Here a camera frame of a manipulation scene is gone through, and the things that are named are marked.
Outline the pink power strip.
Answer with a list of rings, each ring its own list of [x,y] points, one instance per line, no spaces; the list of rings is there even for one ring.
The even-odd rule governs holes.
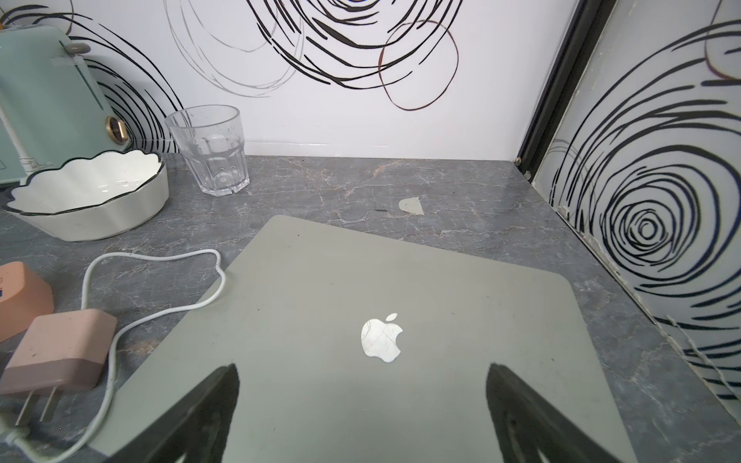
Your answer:
[[[1,341],[26,331],[37,316],[55,310],[52,288],[23,262],[1,266]]]

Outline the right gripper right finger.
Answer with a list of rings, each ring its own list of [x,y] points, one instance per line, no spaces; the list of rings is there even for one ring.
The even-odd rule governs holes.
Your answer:
[[[616,462],[508,367],[492,364],[486,401],[505,462]]]

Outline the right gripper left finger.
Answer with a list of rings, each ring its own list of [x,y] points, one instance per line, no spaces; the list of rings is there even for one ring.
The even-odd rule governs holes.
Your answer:
[[[239,373],[216,368],[109,462],[220,462],[239,397]]]

